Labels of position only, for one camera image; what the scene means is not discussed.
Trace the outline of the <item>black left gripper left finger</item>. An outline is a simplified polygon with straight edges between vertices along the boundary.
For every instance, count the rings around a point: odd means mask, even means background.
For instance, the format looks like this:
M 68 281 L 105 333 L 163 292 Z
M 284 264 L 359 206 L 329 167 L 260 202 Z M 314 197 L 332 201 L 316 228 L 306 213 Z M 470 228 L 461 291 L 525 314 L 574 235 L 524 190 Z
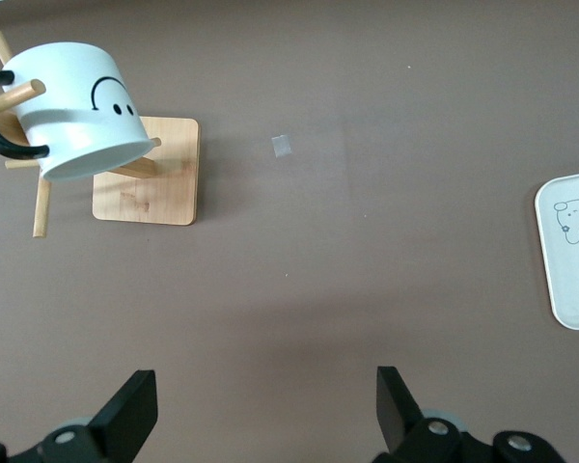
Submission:
M 69 424 L 0 463 L 133 463 L 158 419 L 155 372 L 137 370 L 86 424 Z

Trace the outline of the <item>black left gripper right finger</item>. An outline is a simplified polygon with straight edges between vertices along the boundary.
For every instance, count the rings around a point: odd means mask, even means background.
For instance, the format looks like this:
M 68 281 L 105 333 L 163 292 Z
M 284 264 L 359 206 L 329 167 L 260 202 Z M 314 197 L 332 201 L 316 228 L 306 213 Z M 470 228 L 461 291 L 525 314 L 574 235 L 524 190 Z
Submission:
M 536 434 L 507 430 L 486 444 L 444 418 L 427 418 L 395 367 L 379 367 L 376 416 L 387 450 L 372 463 L 566 463 Z

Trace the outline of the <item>white smiley mug black handle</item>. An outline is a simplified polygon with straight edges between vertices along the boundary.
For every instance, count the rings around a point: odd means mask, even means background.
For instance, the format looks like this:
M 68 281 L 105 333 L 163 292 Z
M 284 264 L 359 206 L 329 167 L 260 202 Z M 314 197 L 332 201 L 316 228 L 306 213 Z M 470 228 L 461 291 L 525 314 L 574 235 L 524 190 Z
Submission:
M 44 94 L 15 106 L 26 138 L 21 146 L 0 132 L 0 154 L 35 159 L 48 181 L 89 177 L 151 151 L 153 141 L 113 58 L 87 43 L 55 42 L 13 56 L 0 70 L 10 91 L 33 79 Z

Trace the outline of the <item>cream tray with bear print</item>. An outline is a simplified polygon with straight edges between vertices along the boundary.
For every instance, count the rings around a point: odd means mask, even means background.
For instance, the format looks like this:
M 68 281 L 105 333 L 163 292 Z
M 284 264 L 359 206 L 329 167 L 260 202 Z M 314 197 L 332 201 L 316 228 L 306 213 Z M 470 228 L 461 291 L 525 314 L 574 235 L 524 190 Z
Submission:
M 544 183 L 535 211 L 552 313 L 579 330 L 579 174 Z

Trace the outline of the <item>wooden mug rack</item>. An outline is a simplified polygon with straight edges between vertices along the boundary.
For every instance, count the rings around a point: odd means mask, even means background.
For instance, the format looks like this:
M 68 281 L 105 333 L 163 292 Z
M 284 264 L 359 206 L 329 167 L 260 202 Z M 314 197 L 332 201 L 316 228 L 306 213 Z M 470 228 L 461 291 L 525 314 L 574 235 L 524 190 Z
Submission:
M 2 65 L 15 55 L 0 32 Z M 8 140 L 25 146 L 28 140 L 14 108 L 44 94 L 45 86 L 33 79 L 10 91 L 0 89 L 3 91 L 0 94 L 0 132 Z M 93 215 L 105 221 L 188 226 L 196 219 L 201 128 L 193 119 L 139 117 L 154 147 L 137 160 L 89 176 L 93 181 Z M 38 169 L 33 235 L 44 237 L 51 187 L 59 181 L 43 178 L 35 159 L 5 159 L 8 169 Z

